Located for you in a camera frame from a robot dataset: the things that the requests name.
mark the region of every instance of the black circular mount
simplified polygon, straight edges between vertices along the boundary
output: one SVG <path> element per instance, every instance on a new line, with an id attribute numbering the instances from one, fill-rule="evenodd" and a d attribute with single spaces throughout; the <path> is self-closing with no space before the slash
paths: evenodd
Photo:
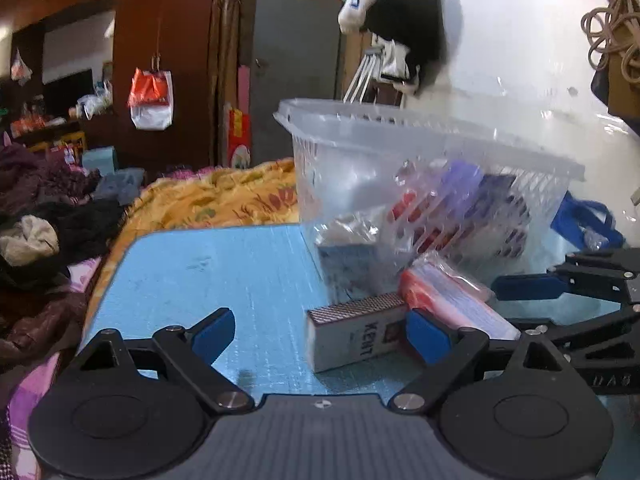
<path id="1" fill-rule="evenodd" d="M 516 480 L 593 472 L 612 439 L 610 417 L 585 384 L 535 370 L 455 391 L 442 406 L 440 428 L 473 468 Z"/>
<path id="2" fill-rule="evenodd" d="M 60 384 L 34 409 L 31 445 L 63 476 L 126 480 L 178 462 L 198 443 L 204 421 L 191 394 L 163 381 Z"/>

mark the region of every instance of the pile of clothes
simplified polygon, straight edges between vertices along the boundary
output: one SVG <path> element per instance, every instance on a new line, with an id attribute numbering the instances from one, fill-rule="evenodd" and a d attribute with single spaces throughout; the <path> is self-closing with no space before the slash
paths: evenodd
<path id="1" fill-rule="evenodd" d="M 20 144 L 0 148 L 0 381 L 60 349 L 70 326 L 66 345 L 79 341 L 86 298 L 60 292 L 68 267 L 106 254 L 124 218 L 117 198 L 92 197 L 99 182 L 62 152 L 42 159 Z"/>

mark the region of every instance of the blue gripper pad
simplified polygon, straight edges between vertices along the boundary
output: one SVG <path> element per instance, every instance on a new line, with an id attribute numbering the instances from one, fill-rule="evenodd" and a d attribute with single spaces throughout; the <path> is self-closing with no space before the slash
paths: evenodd
<path id="1" fill-rule="evenodd" d="M 419 310 L 406 315 L 406 338 L 427 364 L 436 364 L 451 350 L 449 335 L 427 320 Z"/>
<path id="2" fill-rule="evenodd" d="M 569 292 L 569 283 L 554 274 L 498 276 L 491 285 L 499 301 L 554 300 Z"/>
<path id="3" fill-rule="evenodd" d="M 236 318 L 229 309 L 221 309 L 191 328 L 191 349 L 207 364 L 220 357 L 236 335 Z"/>

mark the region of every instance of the clear plastic container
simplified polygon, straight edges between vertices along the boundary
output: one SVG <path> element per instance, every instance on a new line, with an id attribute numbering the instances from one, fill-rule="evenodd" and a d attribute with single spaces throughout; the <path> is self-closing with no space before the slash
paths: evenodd
<path id="1" fill-rule="evenodd" d="M 378 285 L 426 250 L 466 269 L 519 257 L 569 182 L 584 179 L 580 164 L 468 121 L 306 99 L 282 101 L 274 117 L 293 137 L 310 250 L 319 225 L 374 210 L 383 218 L 367 251 L 375 262 L 364 262 L 370 292 L 390 288 Z"/>

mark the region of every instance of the floral blanket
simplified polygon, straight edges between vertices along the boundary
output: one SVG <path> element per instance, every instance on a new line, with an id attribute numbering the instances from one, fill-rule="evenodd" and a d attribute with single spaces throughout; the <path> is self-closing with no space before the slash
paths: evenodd
<path id="1" fill-rule="evenodd" d="M 187 180 L 160 178 L 127 212 L 89 302 L 89 326 L 111 279 L 132 243 L 172 229 L 203 229 L 298 222 L 296 171 L 292 158 L 250 170 L 220 168 Z"/>

